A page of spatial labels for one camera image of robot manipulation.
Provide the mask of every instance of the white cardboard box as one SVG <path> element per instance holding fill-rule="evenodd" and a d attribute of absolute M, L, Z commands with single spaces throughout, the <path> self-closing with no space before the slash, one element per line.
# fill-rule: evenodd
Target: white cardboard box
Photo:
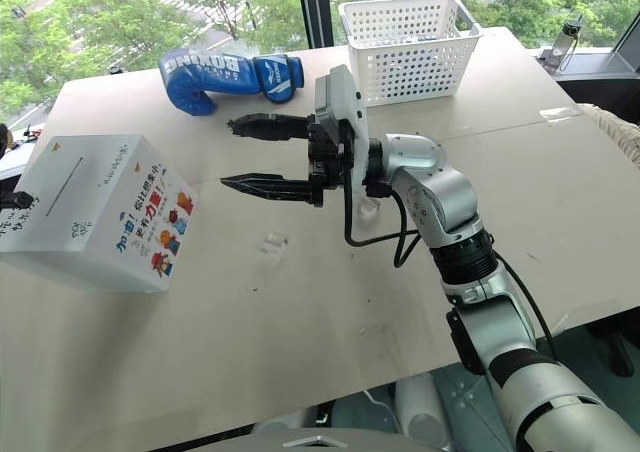
<path fill-rule="evenodd" d="M 143 136 L 54 137 L 16 190 L 34 202 L 0 211 L 3 257 L 99 287 L 169 288 L 195 196 Z"/>

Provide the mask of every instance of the robotic arm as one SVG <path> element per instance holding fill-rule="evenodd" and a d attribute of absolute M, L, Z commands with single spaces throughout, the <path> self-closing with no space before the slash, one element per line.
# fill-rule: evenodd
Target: robotic arm
<path fill-rule="evenodd" d="M 316 83 L 315 115 L 256 114 L 229 124 L 242 136 L 308 138 L 309 180 L 246 174 L 222 182 L 259 197 L 316 206 L 322 206 L 325 189 L 338 185 L 349 205 L 352 188 L 399 197 L 440 271 L 460 359 L 471 372 L 487 376 L 516 450 L 640 450 L 640 437 L 620 416 L 566 367 L 537 352 L 528 315 L 477 213 L 475 191 L 448 164 L 441 145 L 420 135 L 370 140 L 365 113 L 350 73 L 336 67 Z"/>

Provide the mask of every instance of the white table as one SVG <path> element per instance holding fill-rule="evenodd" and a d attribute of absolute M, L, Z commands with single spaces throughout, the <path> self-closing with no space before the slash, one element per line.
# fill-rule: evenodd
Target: white table
<path fill-rule="evenodd" d="M 455 97 L 372 109 L 372 134 L 443 141 L 552 328 L 639 305 L 640 194 L 629 191 L 640 174 L 588 117 L 542 117 L 574 104 L 505 29 L 487 32 Z M 311 113 L 314 78 L 347 50 L 297 55 L 306 87 L 294 100 L 218 97 L 211 117 L 173 108 L 154 70 L 65 85 L 34 155 L 54 135 L 144 133 L 200 203 L 167 294 L 87 293 L 0 264 L 1 450 L 147 450 L 458 360 L 424 247 L 396 270 L 394 244 L 344 243 L 339 191 L 315 209 L 219 183 L 305 178 L 304 141 L 241 139 L 224 125 Z M 397 227 L 385 203 L 364 234 Z M 288 239 L 275 265 L 259 250 L 271 232 Z"/>

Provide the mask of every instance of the basket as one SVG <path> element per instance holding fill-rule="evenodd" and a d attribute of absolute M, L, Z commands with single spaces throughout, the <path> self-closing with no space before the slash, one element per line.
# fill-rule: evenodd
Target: basket
<path fill-rule="evenodd" d="M 367 106 L 453 95 L 482 35 L 460 0 L 367 0 L 339 11 Z M 456 28 L 458 16 L 469 31 Z"/>

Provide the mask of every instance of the blue boxing glove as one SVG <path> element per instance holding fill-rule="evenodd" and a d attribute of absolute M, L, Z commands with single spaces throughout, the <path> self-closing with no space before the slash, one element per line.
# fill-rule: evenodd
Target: blue boxing glove
<path fill-rule="evenodd" d="M 217 105 L 205 93 L 250 95 L 263 92 L 272 102 L 287 102 L 304 87 L 302 63 L 285 54 L 246 59 L 237 55 L 178 49 L 159 61 L 169 100 L 191 115 L 209 115 Z"/>

